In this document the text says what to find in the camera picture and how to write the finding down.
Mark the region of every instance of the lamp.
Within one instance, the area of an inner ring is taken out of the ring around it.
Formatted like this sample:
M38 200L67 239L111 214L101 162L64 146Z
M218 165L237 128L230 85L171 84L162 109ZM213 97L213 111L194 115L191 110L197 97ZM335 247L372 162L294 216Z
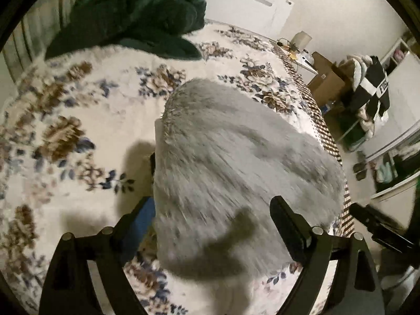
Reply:
M302 52L311 40L312 37L302 30L291 40L291 50Z

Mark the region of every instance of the green fabric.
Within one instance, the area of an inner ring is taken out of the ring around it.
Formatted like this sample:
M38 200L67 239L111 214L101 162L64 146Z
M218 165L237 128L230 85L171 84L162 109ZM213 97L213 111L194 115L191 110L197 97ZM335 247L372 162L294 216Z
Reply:
M198 60L199 50L181 36L204 27L205 9L205 0L77 0L45 58L120 44L163 58Z

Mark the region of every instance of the cardboard box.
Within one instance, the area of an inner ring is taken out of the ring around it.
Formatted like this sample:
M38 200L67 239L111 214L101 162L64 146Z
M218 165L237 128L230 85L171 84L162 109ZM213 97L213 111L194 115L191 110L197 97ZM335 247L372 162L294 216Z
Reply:
M335 102L340 96L351 89L351 82L339 68L318 52L312 53L314 67L318 74L308 84L315 102L319 107L329 101Z

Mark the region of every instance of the furry gray object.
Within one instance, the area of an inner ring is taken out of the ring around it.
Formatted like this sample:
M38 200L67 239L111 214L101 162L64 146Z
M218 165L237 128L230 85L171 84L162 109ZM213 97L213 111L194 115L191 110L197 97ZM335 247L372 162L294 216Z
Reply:
M311 226L340 213L338 162L238 90L185 83L155 131L157 255L183 278L258 277L291 262L270 218L276 195Z

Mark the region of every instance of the bed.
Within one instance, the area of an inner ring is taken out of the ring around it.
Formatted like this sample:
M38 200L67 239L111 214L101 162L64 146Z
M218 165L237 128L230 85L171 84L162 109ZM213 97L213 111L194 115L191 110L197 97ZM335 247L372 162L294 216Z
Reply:
M171 92L202 77L240 90L341 158L309 89L275 43L233 26L208 22L186 36L200 61L164 60L120 46L34 61L19 96L0 122L0 268L30 314L37 314L49 260L64 232L93 235L113 226L153 192L150 154L154 121ZM330 231L353 231L348 212ZM297 263L236 284L197 283L159 266L151 227L124 267L149 314L275 314L299 276ZM94 281L98 280L91 264ZM335 265L330 263L312 310L322 310ZM105 314L112 309L95 284Z

